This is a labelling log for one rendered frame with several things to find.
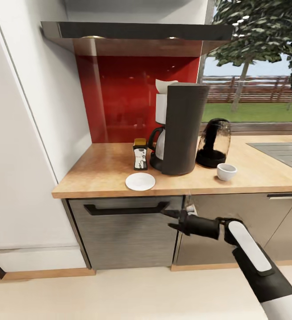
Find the bottle of coffee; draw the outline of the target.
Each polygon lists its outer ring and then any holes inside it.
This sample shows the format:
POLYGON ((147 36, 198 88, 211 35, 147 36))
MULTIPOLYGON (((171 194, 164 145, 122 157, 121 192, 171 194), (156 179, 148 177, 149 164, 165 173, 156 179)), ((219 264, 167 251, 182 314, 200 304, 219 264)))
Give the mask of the bottle of coffee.
POLYGON ((136 138, 133 143, 133 151, 135 154, 134 170, 148 170, 146 154, 148 150, 148 142, 146 138, 136 138))

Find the saucer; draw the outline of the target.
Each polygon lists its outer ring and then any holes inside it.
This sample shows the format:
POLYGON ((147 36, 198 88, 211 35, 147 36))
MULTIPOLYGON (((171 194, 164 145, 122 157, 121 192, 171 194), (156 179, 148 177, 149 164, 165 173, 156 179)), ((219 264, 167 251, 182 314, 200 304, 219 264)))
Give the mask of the saucer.
POLYGON ((126 179, 128 188, 135 191, 146 191, 155 185, 155 178, 147 173, 135 173, 126 179))

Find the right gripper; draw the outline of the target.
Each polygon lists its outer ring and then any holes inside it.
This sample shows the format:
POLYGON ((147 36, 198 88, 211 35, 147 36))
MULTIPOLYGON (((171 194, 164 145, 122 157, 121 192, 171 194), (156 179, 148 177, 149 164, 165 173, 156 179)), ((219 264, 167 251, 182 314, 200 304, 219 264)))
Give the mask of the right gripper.
POLYGON ((171 216, 179 219, 179 224, 169 223, 169 227, 172 227, 178 231, 183 232, 186 236, 196 234, 198 236, 205 237, 205 221, 204 217, 189 216, 187 210, 161 210, 161 214, 171 216))

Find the coffee cup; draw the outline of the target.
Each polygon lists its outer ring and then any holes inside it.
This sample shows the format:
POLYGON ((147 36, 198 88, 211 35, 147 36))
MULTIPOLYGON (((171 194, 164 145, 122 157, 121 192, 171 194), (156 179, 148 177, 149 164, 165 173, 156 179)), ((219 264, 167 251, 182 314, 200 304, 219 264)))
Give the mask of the coffee cup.
POLYGON ((219 164, 217 166, 217 175, 223 181, 231 180, 237 171, 238 169, 230 164, 219 164))

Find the electric kettle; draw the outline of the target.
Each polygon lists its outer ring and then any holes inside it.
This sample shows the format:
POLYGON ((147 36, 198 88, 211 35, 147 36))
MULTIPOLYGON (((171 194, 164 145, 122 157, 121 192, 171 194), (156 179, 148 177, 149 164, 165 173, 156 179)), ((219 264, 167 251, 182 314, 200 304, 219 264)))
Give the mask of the electric kettle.
POLYGON ((224 164, 231 142, 230 123, 226 119, 212 119, 200 136, 196 161, 202 166, 217 168, 224 164))

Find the paper coffee filter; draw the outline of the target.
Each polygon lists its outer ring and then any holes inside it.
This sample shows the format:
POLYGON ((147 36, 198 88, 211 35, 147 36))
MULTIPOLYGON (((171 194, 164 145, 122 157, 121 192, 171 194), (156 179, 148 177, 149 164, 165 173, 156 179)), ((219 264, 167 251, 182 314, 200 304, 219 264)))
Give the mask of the paper coffee filter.
POLYGON ((175 81, 156 80, 156 88, 158 89, 158 91, 161 95, 167 95, 168 86, 172 83, 175 83, 175 82, 178 82, 178 81, 177 80, 175 80, 175 81))

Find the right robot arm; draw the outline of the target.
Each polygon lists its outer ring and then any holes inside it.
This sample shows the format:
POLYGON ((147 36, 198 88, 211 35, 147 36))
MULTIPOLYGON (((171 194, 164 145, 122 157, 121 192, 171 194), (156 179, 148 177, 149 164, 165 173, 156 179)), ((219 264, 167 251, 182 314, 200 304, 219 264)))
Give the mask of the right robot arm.
POLYGON ((179 219, 179 224, 168 225, 186 236, 196 234, 219 240, 220 224, 224 224, 225 242, 237 246, 232 254, 268 320, 292 320, 292 285, 255 241, 242 220, 199 217, 194 204, 187 210, 161 210, 160 213, 179 219))

